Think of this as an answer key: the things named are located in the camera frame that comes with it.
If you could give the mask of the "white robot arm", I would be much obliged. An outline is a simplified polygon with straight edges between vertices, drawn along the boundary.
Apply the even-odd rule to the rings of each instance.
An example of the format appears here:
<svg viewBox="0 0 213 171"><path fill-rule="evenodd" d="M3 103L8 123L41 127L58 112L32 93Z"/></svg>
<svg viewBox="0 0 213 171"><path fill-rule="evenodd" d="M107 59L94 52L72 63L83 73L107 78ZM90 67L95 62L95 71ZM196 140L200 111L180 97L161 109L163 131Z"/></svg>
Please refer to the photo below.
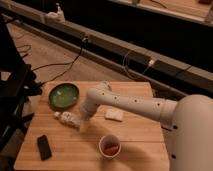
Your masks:
<svg viewBox="0 0 213 171"><path fill-rule="evenodd" d="M213 171L213 99L200 94L179 101L120 95L107 82L87 90L80 105L83 120L100 105L113 106L172 128L170 171Z"/></svg>

